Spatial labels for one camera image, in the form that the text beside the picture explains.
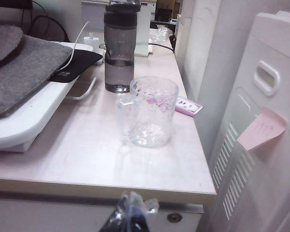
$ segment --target water bottle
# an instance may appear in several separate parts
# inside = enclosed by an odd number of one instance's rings
[[[140,9],[139,0],[111,0],[105,7],[105,88],[110,92],[129,92],[134,76],[136,13]]]

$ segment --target mug handle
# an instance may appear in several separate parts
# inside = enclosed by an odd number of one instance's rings
[[[134,102],[129,95],[121,97],[119,100],[117,100],[117,108],[118,108],[118,123],[121,129],[121,133],[123,135],[123,138],[126,138],[128,136],[129,130],[125,130],[125,125],[129,124],[128,120],[125,120],[125,118],[129,117],[124,117],[123,116],[123,108],[127,106],[133,105]]]

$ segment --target cord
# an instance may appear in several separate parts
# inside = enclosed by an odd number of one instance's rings
[[[44,9],[43,6],[41,6],[41,5],[40,5],[39,3],[37,3],[35,0],[31,0],[31,1],[34,2],[35,4],[37,4],[38,6],[40,6],[40,7],[42,8],[42,10],[44,11],[45,15],[46,15],[47,18],[48,18],[48,21],[47,21],[47,27],[46,27],[46,29],[45,29],[43,35],[41,36],[41,38],[43,38],[43,37],[45,36],[45,34],[47,33],[48,28],[49,28],[49,17],[48,17],[48,14],[47,14],[47,12],[46,12],[46,10]]]
[[[23,22],[24,22],[24,9],[23,9],[23,13],[21,14],[21,24],[20,24],[20,27],[22,28],[23,27]]]
[[[74,46],[73,46],[73,50],[72,50],[72,54],[71,54],[71,58],[70,58],[69,62],[68,62],[65,66],[63,66],[62,68],[58,69],[57,72],[63,70],[64,68],[66,68],[66,67],[71,63],[72,58],[73,58],[73,55],[74,55],[74,50],[75,50],[75,47],[76,47],[76,43],[77,43],[79,37],[81,36],[81,34],[82,34],[82,32],[83,32],[85,26],[86,26],[88,23],[89,23],[89,22],[86,22],[86,23],[85,23],[85,25],[83,26],[83,28],[81,29],[81,31],[79,32],[79,34],[78,34],[78,36],[77,36],[77,38],[76,38],[76,40],[75,40],[75,43],[74,43]]]
[[[64,27],[57,21],[57,20],[55,20],[55,19],[53,19],[52,17],[49,17],[49,16],[45,16],[45,15],[39,15],[39,16],[36,16],[34,19],[33,19],[33,21],[32,21],[32,23],[31,23],[31,25],[30,25],[30,28],[29,28],[29,30],[28,30],[28,33],[27,33],[27,35],[31,35],[31,31],[32,31],[32,29],[33,29],[33,26],[34,26],[34,24],[35,24],[35,22],[39,19],[39,18],[49,18],[50,20],[52,20],[52,21],[54,21],[60,28],[61,28],[61,30],[63,31],[63,34],[64,34],[64,42],[71,42],[70,40],[69,40],[69,37],[68,37],[68,34],[67,34],[67,32],[66,32],[66,30],[64,29]]]
[[[158,43],[148,43],[149,45],[155,45],[155,46],[160,46],[160,47],[164,47],[164,48],[167,48],[167,49],[170,49],[173,53],[174,53],[174,50],[170,47],[167,47],[167,46],[164,46],[164,45],[161,45],[161,44],[158,44]]]

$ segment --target clear plastic bag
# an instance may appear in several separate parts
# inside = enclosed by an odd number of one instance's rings
[[[158,30],[150,35],[151,43],[159,43],[166,41],[173,32],[164,25],[157,25]]]
[[[157,199],[143,202],[135,192],[124,194],[99,232],[150,232],[147,214],[156,214],[158,208]]]

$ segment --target pink sticky note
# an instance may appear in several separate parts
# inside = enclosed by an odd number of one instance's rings
[[[259,116],[247,127],[237,141],[247,150],[252,150],[282,134],[287,122],[269,108],[263,107]]]

